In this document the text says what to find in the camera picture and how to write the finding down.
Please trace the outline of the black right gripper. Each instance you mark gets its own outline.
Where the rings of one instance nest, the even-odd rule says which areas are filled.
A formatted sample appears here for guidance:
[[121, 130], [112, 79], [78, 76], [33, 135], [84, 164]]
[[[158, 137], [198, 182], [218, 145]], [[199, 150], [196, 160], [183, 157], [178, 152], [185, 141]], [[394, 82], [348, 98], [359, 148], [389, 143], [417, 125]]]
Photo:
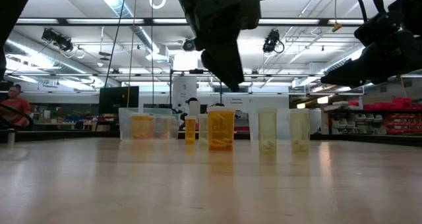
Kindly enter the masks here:
[[[421, 69], [421, 36], [401, 30], [376, 42], [375, 45], [377, 62], [371, 77], [373, 84], [381, 84], [391, 76]], [[359, 55], [355, 54], [351, 61], [346, 62], [340, 69], [329, 72], [320, 81], [324, 84], [347, 87], [364, 85], [369, 79], [367, 50], [368, 48], [364, 47]]]

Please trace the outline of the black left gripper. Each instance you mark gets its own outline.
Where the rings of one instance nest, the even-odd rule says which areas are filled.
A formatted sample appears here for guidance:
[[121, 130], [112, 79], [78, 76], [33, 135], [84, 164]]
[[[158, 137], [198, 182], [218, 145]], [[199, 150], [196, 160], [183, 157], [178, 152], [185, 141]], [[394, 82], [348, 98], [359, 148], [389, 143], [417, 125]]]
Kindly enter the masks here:
[[236, 39], [240, 0], [195, 0], [195, 47], [203, 66], [233, 92], [244, 82]]

